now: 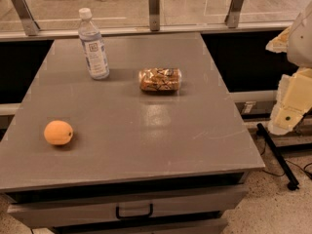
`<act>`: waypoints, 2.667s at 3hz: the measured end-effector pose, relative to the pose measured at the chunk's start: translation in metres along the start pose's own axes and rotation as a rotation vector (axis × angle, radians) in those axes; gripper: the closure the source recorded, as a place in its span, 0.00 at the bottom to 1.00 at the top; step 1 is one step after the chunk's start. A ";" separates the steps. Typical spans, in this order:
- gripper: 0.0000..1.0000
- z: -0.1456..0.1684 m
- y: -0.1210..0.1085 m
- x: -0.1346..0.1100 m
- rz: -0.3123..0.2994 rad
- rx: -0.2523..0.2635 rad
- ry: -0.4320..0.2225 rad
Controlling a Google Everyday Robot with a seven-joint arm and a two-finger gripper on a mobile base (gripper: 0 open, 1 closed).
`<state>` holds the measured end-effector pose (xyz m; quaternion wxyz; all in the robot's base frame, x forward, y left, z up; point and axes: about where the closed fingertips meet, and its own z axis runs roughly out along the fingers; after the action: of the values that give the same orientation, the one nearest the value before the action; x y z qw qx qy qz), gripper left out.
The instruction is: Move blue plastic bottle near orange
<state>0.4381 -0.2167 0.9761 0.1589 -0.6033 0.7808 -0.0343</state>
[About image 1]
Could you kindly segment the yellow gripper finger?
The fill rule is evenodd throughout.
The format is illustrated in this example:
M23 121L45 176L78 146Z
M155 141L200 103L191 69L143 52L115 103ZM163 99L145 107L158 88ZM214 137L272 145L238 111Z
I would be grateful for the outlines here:
M268 130L282 136L293 130L312 108L312 69L300 67L292 76L282 75Z
M267 43L265 49L272 53L285 53L288 48L290 30L290 27L283 30L278 36Z

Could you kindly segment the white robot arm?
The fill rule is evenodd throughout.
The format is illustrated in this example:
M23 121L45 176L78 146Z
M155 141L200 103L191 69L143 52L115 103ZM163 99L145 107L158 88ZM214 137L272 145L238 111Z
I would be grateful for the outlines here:
M281 136L291 132L312 108L312 2L265 49L286 53L287 60L298 67L293 75L282 75L268 123L269 132Z

